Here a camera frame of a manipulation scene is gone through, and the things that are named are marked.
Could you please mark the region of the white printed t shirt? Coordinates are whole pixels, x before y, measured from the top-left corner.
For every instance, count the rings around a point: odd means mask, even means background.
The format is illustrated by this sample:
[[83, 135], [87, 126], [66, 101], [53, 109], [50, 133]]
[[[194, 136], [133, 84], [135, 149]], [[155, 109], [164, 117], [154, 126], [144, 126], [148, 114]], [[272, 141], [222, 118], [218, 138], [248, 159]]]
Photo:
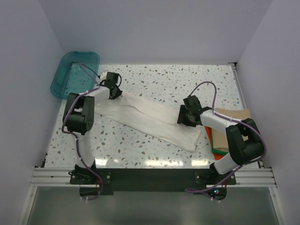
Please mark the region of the white printed t shirt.
[[95, 113], [189, 152], [195, 152], [202, 132], [200, 127], [178, 124], [175, 109], [129, 92], [97, 104]]

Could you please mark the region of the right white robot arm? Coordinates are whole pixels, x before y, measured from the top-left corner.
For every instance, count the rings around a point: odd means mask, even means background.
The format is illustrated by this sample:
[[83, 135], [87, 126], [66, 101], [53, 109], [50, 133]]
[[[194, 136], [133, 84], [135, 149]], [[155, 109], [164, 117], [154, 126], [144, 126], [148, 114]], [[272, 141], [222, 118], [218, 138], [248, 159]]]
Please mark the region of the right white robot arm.
[[210, 127], [226, 135], [229, 153], [210, 165], [209, 179], [212, 183], [220, 184], [228, 172], [265, 155], [265, 143], [252, 119], [238, 120], [219, 114], [208, 106], [202, 107], [196, 96], [189, 96], [183, 102], [178, 124]]

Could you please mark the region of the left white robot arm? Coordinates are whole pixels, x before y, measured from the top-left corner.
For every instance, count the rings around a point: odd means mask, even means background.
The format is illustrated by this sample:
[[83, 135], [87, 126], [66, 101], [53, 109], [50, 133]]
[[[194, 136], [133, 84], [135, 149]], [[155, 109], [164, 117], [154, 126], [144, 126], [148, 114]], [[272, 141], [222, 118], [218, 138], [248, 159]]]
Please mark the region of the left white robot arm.
[[95, 106], [122, 95], [120, 74], [106, 72], [104, 80], [85, 92], [70, 93], [63, 114], [62, 132], [75, 138], [77, 162], [75, 169], [82, 168], [81, 179], [92, 184], [97, 179], [95, 159], [91, 150], [90, 131], [94, 125]]

